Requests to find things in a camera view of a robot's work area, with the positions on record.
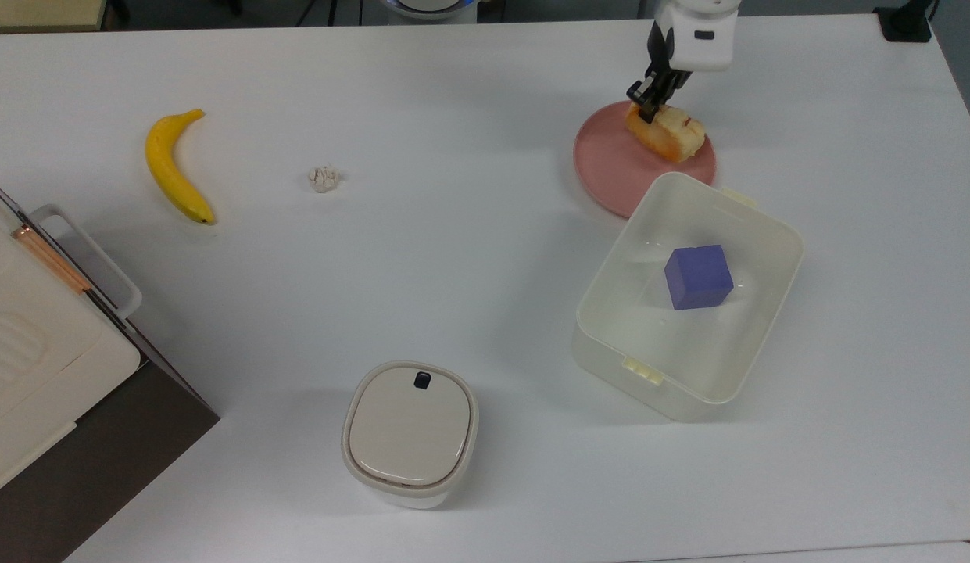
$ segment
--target black cable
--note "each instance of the black cable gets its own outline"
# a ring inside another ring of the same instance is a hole
[[[307,2],[307,7],[303,10],[303,14],[300,14],[298,24],[296,24],[294,27],[300,27],[300,24],[303,23],[303,18],[306,18],[307,13],[309,13],[314,7],[314,2],[317,2],[317,0],[310,0],[310,2]],[[335,0],[331,0],[331,13],[335,13]]]
[[[328,8],[328,27],[335,25],[335,6],[338,6],[338,0],[331,0],[331,8]]]

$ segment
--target pink plate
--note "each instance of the pink plate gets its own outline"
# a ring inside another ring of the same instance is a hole
[[[671,163],[647,149],[624,122],[630,101],[596,111],[574,138],[574,170],[589,195],[607,210],[630,217],[649,186],[666,172],[680,171],[710,185],[717,171],[710,139],[694,156]]]

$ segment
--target black button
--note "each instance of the black button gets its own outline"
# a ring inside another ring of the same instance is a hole
[[[416,374],[416,387],[419,389],[428,388],[428,382],[432,379],[432,375],[429,375],[427,371],[419,371]]]

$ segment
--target metal handle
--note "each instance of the metal handle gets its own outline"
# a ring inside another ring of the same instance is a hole
[[[89,236],[84,229],[78,227],[77,222],[72,221],[71,217],[68,217],[67,213],[64,213],[64,210],[62,210],[60,206],[56,206],[53,203],[48,203],[46,206],[38,207],[28,215],[30,215],[30,219],[37,222],[37,224],[40,224],[42,221],[46,221],[55,215],[62,218],[64,222],[67,223],[67,227],[70,227],[71,231],[74,231],[74,234],[78,235],[78,238],[80,238],[85,245],[88,245],[89,249],[91,249],[92,252],[94,252],[95,255],[98,256],[104,264],[106,264],[109,270],[112,271],[121,282],[123,282],[123,285],[127,286],[127,291],[131,293],[130,298],[125,300],[123,304],[120,304],[119,307],[112,306],[112,304],[110,304],[110,307],[113,309],[113,313],[119,317],[121,321],[124,320],[124,318],[130,317],[132,314],[134,314],[134,311],[141,306],[142,295],[141,290],[138,289],[138,286],[131,281],[126,274],[123,273],[123,270],[121,270],[120,267],[114,263],[113,259],[110,259],[110,257],[107,256],[105,250],[102,250],[102,247],[99,247],[98,243],[95,243],[95,240],[92,240],[92,237]]]

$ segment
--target copper handle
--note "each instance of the copper handle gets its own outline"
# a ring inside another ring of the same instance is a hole
[[[81,295],[87,289],[92,289],[92,286],[88,284],[88,280],[80,272],[74,270],[74,267],[69,264],[69,261],[64,260],[64,257],[52,249],[46,240],[38,235],[34,229],[25,227],[24,225],[22,228],[16,229],[13,232],[13,238],[23,243],[25,249],[35,259],[40,260],[44,266],[48,267],[48,270],[52,271],[60,281],[67,284],[71,291],[77,295]]]

